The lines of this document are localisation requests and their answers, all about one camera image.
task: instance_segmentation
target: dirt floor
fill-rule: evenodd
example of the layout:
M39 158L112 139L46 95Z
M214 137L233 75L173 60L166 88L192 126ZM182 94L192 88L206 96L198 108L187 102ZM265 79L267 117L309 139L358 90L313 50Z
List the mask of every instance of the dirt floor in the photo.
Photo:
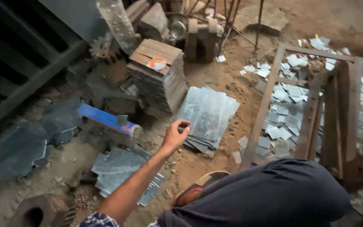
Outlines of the dirt floor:
M214 170L233 173L239 169L231 154L239 150L240 145L237 141L241 137L250 136L262 99L262 93L254 89L259 76L240 75L239 71L243 66L256 64L258 60L268 60L272 63L274 50L279 43L297 46L297 39L314 37L315 34L330 38L330 45L334 48L348 47L352 54L363 56L363 0L268 0L268 2L283 10L289 23L278 37L261 34L260 49L257 54L253 53L253 48L236 48L224 51L226 61L222 63L185 63L184 71L188 85L197 87L209 85L214 90L225 92L235 98L241 106L231 120L214 158L210 159L202 153L184 148L175 152L159 171L165 180L157 197L146 207L136 206L125 223L126 227L146 226L155 221L164 209L171 208L178 192L203 174ZM242 0L241 4L241 7L245 7L259 4L259 1ZM255 40L253 32L247 31L244 35ZM241 36L233 35L224 48L249 45ZM61 84L46 88L40 97L56 100L77 96L83 92L84 90L71 89L68 84ZM38 106L38 103L29 105L23 117L32 120L43 106L42 104ZM143 125L144 134L138 142L148 151L156 152L163 140L166 127L172 120L172 118L150 119ZM53 151L49 168L35 170L23 179L0 182L0 227L6 225L24 198L41 193L66 195L67 184L73 175L79 170L87 170L93 166L98 153L107 146L106 140L110 137L110 131L94 122L84 124L82 129L77 137ZM72 226L76 226L103 200L93 186L78 188L75 196L78 213Z

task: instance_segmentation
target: person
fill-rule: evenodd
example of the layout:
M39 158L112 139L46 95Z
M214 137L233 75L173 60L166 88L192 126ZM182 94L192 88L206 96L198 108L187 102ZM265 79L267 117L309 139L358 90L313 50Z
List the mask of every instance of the person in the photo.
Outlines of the person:
M185 120L172 123L158 152L79 227L123 226L155 174L183 144L189 125ZM325 168L286 158L234 174L204 175L149 227L328 226L350 209L349 194Z

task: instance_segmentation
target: rusty iron block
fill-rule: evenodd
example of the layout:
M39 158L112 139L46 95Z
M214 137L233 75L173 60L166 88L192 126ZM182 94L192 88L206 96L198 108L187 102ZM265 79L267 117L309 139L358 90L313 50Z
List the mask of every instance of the rusty iron block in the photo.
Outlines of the rusty iron block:
M75 206L60 196L45 193L23 200L9 220L9 227L68 227L75 217Z

